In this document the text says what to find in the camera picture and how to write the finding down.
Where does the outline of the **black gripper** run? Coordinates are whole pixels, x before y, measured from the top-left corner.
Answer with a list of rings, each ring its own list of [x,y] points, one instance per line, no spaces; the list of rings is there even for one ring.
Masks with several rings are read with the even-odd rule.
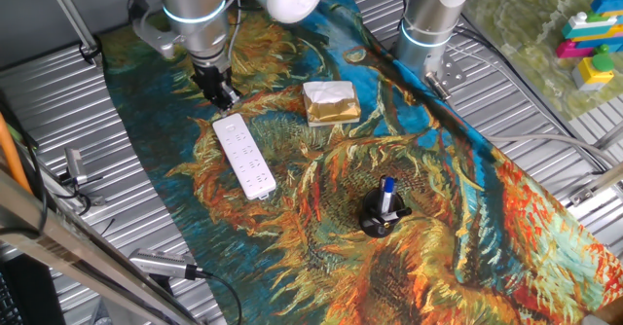
[[[230,110],[232,105],[240,101],[241,94],[231,86],[232,69],[220,70],[215,65],[200,66],[194,64],[193,81],[201,89],[203,96],[210,99],[220,110]]]

